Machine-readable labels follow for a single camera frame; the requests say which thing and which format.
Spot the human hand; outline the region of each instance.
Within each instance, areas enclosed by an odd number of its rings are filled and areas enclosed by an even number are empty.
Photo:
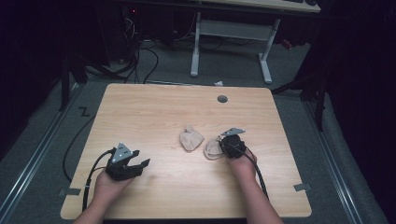
[[[257,162],[257,157],[250,150],[246,150],[245,153],[253,159],[253,161]],[[233,175],[239,182],[251,180],[256,181],[256,169],[253,163],[245,155],[238,159],[227,158],[227,162],[230,164]]]
[[[130,178],[116,181],[108,176],[105,171],[102,171],[99,176],[96,177],[95,192],[91,203],[108,208],[120,197],[122,192],[133,180],[133,178]]]

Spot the cable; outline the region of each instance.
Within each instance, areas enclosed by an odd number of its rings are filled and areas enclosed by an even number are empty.
[[[235,150],[241,152],[242,154],[244,154],[244,156],[246,156],[247,159],[250,160],[251,163],[253,163],[254,168],[256,169],[257,175],[259,176],[260,185],[262,186],[262,192],[265,194],[265,196],[267,197],[267,199],[269,199],[268,193],[267,193],[267,188],[265,187],[264,180],[262,179],[262,172],[260,171],[260,168],[259,168],[259,166],[257,165],[257,162],[256,162],[255,160],[251,159],[251,157],[249,157],[249,155],[248,155],[246,152],[239,150],[239,148],[234,147],[233,145],[231,145],[231,144],[228,143],[228,142],[226,142],[226,144],[227,144],[228,146],[232,147],[233,149],[235,149]]]
[[[97,169],[96,165],[99,163],[99,161],[107,154],[112,154],[116,151],[116,149],[113,147],[112,149],[106,151],[100,157],[96,160],[95,164],[91,168],[90,174],[88,175],[87,182],[85,183],[85,189],[84,189],[84,197],[82,199],[82,211],[84,211],[87,208],[87,202],[88,202],[88,194],[90,193],[90,186],[91,186],[91,181],[92,181],[92,174],[95,172]]]
[[[154,70],[157,68],[158,61],[159,61],[158,55],[157,55],[154,51],[152,51],[151,49],[145,49],[145,50],[148,50],[148,51],[150,51],[151,53],[153,53],[154,56],[155,56],[156,59],[157,59],[157,62],[155,63],[155,65],[154,65],[154,67],[151,69],[151,71],[146,75],[145,79],[143,80],[143,84],[146,84],[146,81],[148,80],[148,78],[149,78],[149,76],[151,75],[151,73],[154,72]]]
[[[65,161],[66,161],[66,157],[67,154],[70,151],[70,148],[73,146],[74,142],[76,141],[76,139],[78,138],[78,136],[81,134],[81,132],[88,126],[88,124],[96,117],[96,115],[93,115],[92,118],[90,118],[85,124],[84,126],[82,126],[81,129],[79,129],[79,131],[76,133],[76,135],[74,136],[73,140],[71,141],[71,143],[69,144],[69,146],[67,147],[66,152],[64,153],[64,159],[62,161],[62,168],[64,170],[64,176],[66,177],[66,179],[71,183],[72,182],[72,178],[70,178],[69,174],[66,172],[66,165],[65,165]]]

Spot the desk leg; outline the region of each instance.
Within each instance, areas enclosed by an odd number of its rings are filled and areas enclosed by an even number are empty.
[[[192,77],[198,77],[200,33],[201,33],[201,12],[197,12],[197,22],[195,27],[195,46],[194,46],[194,52],[192,54],[192,62],[191,62]]]
[[[264,82],[266,84],[272,83],[271,74],[270,71],[268,70],[267,57],[270,52],[271,46],[274,42],[274,38],[276,35],[277,28],[279,27],[279,23],[280,23],[280,19],[275,20],[274,26],[272,27],[270,36],[267,41],[267,46],[265,47],[265,51],[264,53],[259,54],[260,65],[262,66],[262,75],[264,76]]]

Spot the wooden table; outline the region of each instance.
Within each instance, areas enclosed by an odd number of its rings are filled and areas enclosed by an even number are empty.
[[[218,102],[219,95],[228,102]],[[205,137],[193,152],[179,142],[187,125]],[[244,201],[226,160],[209,161],[203,153],[209,139],[230,128],[246,130],[239,136],[258,157],[276,211],[282,217],[310,216],[305,192],[293,187],[302,180],[272,94],[265,88],[110,84],[71,188],[83,189],[96,159],[122,142],[140,150],[130,165],[151,161],[106,218],[244,217]],[[108,158],[98,166],[105,166]],[[62,218],[80,214],[82,195],[66,196]]]

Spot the gray carpet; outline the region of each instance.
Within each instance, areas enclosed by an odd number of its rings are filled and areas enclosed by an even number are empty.
[[[291,50],[274,45],[268,58],[273,84],[263,84],[262,72],[255,54],[236,53],[226,47],[216,50],[201,51],[200,75],[190,77],[191,46],[174,45],[168,48],[158,44],[152,50],[158,54],[157,68],[148,79],[155,81],[189,83],[195,85],[213,85],[223,81],[224,86],[266,87],[274,89],[291,81],[296,74],[309,46],[296,47]],[[147,50],[140,51],[137,74],[140,82],[155,65],[155,56]],[[90,76],[90,81],[82,88],[76,101],[70,106],[58,132],[49,145],[48,153],[39,166],[34,178],[24,192],[9,219],[9,223],[70,223],[62,220],[60,211],[64,196],[61,189],[67,189],[69,182],[62,170],[62,161],[67,147],[78,130],[91,117],[84,117],[80,107],[86,107],[86,114],[93,116],[100,104],[106,85],[115,82],[104,77]],[[129,83],[134,83],[131,76]],[[3,201],[17,181],[24,166],[29,161],[50,123],[58,113],[60,106],[60,85],[56,86],[47,101],[33,114],[29,125],[18,142],[0,162],[0,199]],[[286,91],[275,95],[276,106],[284,125],[290,147],[303,182],[312,187],[307,192],[312,207],[312,215],[306,218],[284,218],[285,223],[349,223],[346,211],[323,157],[316,129],[298,97],[297,91]],[[350,186],[357,206],[361,210],[364,223],[387,223],[373,195],[362,178],[359,167],[348,152],[336,119],[327,101],[324,114],[325,136],[339,162],[342,174]],[[79,156],[88,137],[91,125],[78,136],[70,148],[66,160],[66,170],[73,175]],[[244,223],[244,220],[151,220],[133,221],[133,223]]]

